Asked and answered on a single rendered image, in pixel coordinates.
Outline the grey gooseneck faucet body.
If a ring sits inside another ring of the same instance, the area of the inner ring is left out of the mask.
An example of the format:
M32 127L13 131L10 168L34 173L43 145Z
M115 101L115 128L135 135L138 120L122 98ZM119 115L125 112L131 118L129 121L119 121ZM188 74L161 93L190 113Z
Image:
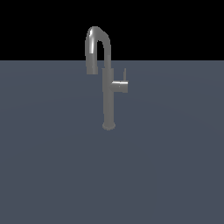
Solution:
M87 74L98 74L97 42L101 41L104 49L104 68L102 69L103 115L102 127L112 130L114 123L114 92L109 88L113 80L111 68L111 44L109 35L98 26L92 26L85 40Z

